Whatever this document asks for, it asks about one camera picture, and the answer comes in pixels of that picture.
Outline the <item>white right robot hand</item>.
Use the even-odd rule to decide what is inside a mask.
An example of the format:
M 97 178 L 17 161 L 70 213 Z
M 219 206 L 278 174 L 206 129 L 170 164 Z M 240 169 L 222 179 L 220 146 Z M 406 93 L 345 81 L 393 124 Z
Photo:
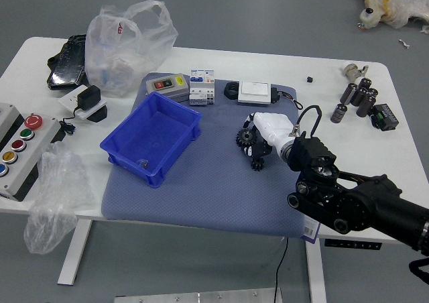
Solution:
M 236 135 L 236 144 L 254 160 L 270 154 L 274 147 L 279 158 L 286 161 L 294 140 L 299 136 L 299 125 L 279 113 L 251 113 Z

